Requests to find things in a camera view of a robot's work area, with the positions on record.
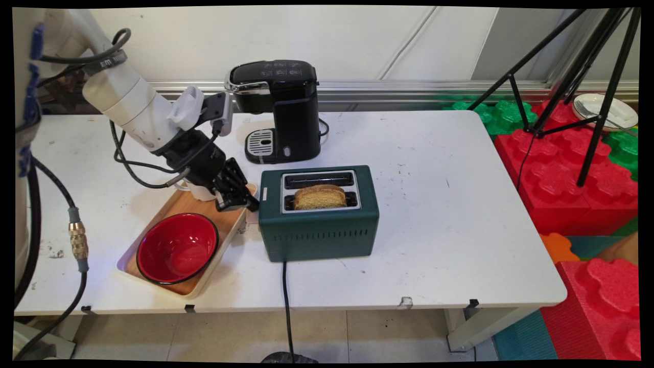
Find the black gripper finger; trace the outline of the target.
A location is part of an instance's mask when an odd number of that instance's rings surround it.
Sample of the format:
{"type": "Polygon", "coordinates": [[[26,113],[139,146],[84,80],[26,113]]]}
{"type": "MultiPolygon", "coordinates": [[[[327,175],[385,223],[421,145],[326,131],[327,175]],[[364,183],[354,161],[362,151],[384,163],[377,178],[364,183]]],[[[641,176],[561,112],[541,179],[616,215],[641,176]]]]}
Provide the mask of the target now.
{"type": "Polygon", "coordinates": [[[226,160],[226,185],[234,192],[250,192],[248,181],[234,157],[226,160]]]}
{"type": "Polygon", "coordinates": [[[245,208],[252,213],[259,210],[260,202],[255,198],[258,188],[251,182],[215,179],[214,187],[218,212],[233,211],[239,208],[245,208]]]}

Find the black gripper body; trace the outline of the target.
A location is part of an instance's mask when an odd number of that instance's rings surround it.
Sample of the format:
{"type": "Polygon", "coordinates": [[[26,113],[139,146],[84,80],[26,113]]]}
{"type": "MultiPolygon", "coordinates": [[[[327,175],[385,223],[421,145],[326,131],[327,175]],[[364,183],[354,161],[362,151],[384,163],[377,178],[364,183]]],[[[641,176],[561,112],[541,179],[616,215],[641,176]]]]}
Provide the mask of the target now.
{"type": "Polygon", "coordinates": [[[163,156],[171,169],[189,169],[186,180],[214,191],[214,181],[226,163],[226,154],[215,144],[217,137],[217,133],[208,137],[200,130],[180,133],[164,147],[163,156]]]}

